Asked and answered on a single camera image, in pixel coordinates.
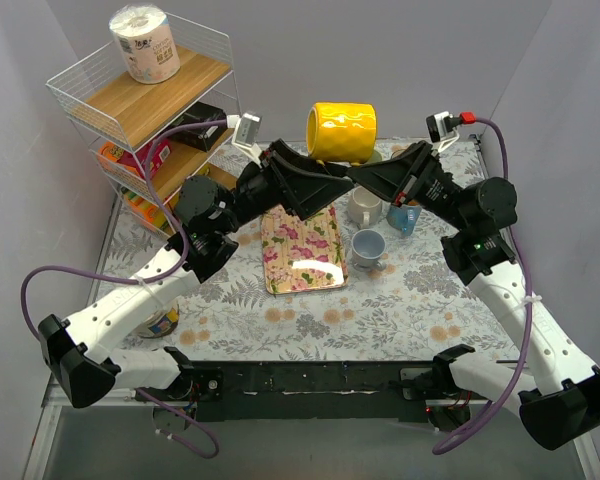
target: red box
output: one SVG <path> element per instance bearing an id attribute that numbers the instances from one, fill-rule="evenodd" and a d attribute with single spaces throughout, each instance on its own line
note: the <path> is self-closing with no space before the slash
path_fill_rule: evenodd
<path id="1" fill-rule="evenodd" d="M 136 156 L 138 157 L 138 160 L 140 160 L 141 164 L 144 164 L 144 162 L 147 158 L 147 154 L 149 153 L 149 149 L 151 148 L 152 144 L 153 144 L 153 141 L 147 143 L 136 154 Z M 162 166 L 162 164 L 167 159 L 167 157 L 169 156 L 170 153 L 171 153 L 171 144 L 169 143 L 169 140 L 164 139 L 158 145 L 158 148 L 156 149 L 156 153 L 154 154 L 153 159 L 151 160 L 151 170 L 150 170 L 151 178 L 153 178 L 153 176 L 156 174 L 158 169 Z M 130 170 L 134 174 L 136 174 L 144 179 L 144 171 L 142 171 L 142 169 L 138 169 L 138 166 L 136 164 L 135 159 L 133 158 L 133 155 L 131 153 L 115 146 L 113 143 L 111 143 L 111 142 L 105 143 L 102 146 L 102 148 L 100 149 L 100 155 L 105 157 L 107 160 L 111 160 L 112 162 L 116 162 L 116 163 L 119 163 L 120 165 L 123 165 L 127 170 Z"/>

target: toilet paper roll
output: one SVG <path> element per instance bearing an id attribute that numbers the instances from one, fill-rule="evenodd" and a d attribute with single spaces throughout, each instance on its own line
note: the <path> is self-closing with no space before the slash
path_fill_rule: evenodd
<path id="1" fill-rule="evenodd" d="M 111 17 L 109 30 L 138 82 L 164 82 L 180 68 L 169 20 L 155 5 L 127 5 Z"/>

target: pink floral tray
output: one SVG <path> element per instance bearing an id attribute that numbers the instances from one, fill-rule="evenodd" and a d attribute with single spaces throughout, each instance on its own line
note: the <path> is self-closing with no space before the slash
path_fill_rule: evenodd
<path id="1" fill-rule="evenodd" d="M 306 221 L 280 206 L 262 217 L 262 256 L 269 293 L 343 287 L 344 249 L 333 205 Z"/>

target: floral tablecloth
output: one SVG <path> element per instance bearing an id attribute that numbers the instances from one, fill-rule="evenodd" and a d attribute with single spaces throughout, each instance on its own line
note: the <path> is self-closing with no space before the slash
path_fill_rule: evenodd
<path id="1" fill-rule="evenodd" d="M 303 144 L 292 144 L 305 153 Z M 383 158 L 405 148 L 399 140 L 379 141 Z M 444 168 L 467 185 L 483 178 L 472 142 L 458 142 L 442 155 Z M 212 163 L 237 174 L 246 162 L 224 147 Z M 346 215 L 348 196 L 335 202 L 346 257 L 356 226 Z M 383 272 L 349 269 L 340 289 L 272 295 L 265 289 L 260 221 L 245 225 L 234 239 L 240 248 L 206 283 L 179 301 L 180 324 L 162 339 L 129 335 L 123 348 L 176 346 L 201 360 L 429 360 L 458 343 L 493 359 L 515 359 L 517 349 L 489 310 L 449 271 L 440 237 L 454 229 L 423 212 L 413 236 L 403 239 L 386 219 L 373 227 L 387 241 Z M 106 251 L 104 272 L 129 276 L 162 242 L 121 210 Z M 98 296 L 113 287 L 101 284 Z"/>

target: blue cup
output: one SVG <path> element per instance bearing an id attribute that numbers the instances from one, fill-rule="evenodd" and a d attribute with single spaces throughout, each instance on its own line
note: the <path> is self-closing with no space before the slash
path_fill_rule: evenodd
<path id="1" fill-rule="evenodd" d="M 400 230 L 402 235 L 408 237 L 416 228 L 416 222 L 420 216 L 422 207 L 419 205 L 391 205 L 387 214 L 387 222 L 396 230 Z"/>

